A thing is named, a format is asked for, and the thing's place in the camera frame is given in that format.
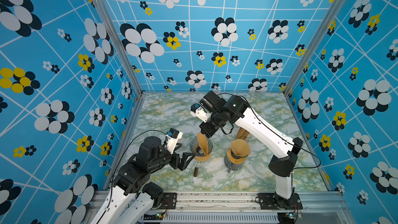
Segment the grey glass dripper cone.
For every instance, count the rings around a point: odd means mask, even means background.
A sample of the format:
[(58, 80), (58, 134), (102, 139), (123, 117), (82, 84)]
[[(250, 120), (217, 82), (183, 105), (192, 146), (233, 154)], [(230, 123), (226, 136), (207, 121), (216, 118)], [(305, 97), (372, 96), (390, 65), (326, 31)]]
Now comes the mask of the grey glass dripper cone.
[[(203, 162), (206, 161), (210, 158), (212, 149), (213, 149), (213, 143), (210, 139), (207, 140), (207, 146), (204, 146), (203, 142), (199, 142), (197, 137), (194, 137), (191, 142), (190, 142), (190, 149), (192, 153), (195, 153), (195, 159), (197, 161)], [(203, 145), (204, 148), (206, 148), (207, 153), (202, 149), (200, 144)]]

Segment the glass scoop wooden handle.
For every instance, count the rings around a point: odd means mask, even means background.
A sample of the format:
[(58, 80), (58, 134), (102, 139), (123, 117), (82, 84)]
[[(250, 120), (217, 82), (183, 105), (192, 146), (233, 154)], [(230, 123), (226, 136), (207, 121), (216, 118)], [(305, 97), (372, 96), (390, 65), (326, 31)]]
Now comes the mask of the glass scoop wooden handle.
[(194, 176), (194, 177), (198, 177), (199, 168), (200, 168), (200, 162), (197, 161), (197, 162), (195, 163), (194, 172), (193, 172), (193, 176)]

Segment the grey ribbed glass carafe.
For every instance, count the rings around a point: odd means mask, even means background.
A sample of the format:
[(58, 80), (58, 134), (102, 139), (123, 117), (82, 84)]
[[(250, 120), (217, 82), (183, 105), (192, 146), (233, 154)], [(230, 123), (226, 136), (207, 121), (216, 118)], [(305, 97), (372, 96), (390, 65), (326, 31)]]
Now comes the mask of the grey ribbed glass carafe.
[(227, 167), (227, 173), (228, 174), (231, 173), (231, 172), (234, 172), (234, 171), (239, 171), (244, 166), (243, 163), (239, 163), (239, 164), (233, 163), (232, 161), (229, 160), (228, 157), (224, 157), (224, 164)]

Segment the wooden ring dripper holder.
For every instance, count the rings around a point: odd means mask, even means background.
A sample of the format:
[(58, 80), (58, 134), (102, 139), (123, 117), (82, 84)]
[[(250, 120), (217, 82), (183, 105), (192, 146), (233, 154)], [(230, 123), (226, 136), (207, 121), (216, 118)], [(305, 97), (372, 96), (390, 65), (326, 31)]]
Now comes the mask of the wooden ring dripper holder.
[(227, 160), (233, 164), (242, 164), (246, 161), (246, 158), (247, 156), (245, 157), (238, 156), (231, 150), (227, 152)]

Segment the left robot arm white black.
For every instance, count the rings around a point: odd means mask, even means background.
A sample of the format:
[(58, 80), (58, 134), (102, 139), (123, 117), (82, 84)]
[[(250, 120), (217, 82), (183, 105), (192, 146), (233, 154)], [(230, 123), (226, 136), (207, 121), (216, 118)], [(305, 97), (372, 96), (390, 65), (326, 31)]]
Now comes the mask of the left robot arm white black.
[(149, 181), (151, 174), (166, 166), (183, 171), (195, 158), (191, 152), (184, 152), (182, 157), (170, 153), (167, 141), (155, 136), (144, 139), (138, 153), (119, 169), (92, 224), (134, 224), (151, 208), (161, 205), (164, 190)]

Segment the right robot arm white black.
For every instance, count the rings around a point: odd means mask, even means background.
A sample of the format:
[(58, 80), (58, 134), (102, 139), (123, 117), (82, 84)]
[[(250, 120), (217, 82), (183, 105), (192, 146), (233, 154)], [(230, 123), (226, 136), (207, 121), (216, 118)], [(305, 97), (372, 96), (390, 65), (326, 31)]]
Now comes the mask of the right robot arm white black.
[(280, 209), (287, 209), (298, 198), (293, 194), (292, 172), (302, 150), (302, 139), (293, 139), (281, 133), (239, 95), (232, 94), (225, 100), (209, 91), (198, 103), (191, 106), (190, 114), (202, 120), (201, 133), (207, 138), (222, 130), (227, 123), (237, 125), (257, 138), (273, 153), (268, 168), (276, 179), (274, 204)]

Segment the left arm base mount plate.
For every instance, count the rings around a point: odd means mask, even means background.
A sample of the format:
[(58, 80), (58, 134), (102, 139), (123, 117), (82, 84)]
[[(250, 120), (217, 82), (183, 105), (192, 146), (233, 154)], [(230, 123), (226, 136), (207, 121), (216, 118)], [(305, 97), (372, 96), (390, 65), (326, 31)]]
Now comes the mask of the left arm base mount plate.
[(176, 209), (177, 204), (177, 193), (175, 192), (164, 192), (160, 198), (154, 200), (151, 209)]

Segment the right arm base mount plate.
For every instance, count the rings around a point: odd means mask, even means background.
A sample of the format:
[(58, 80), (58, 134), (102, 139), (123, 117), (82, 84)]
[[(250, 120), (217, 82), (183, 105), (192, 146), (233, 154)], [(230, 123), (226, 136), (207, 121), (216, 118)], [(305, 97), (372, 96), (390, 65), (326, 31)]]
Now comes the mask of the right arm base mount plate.
[(297, 193), (293, 193), (289, 199), (285, 199), (276, 193), (259, 193), (255, 202), (262, 210), (302, 210), (303, 205)]

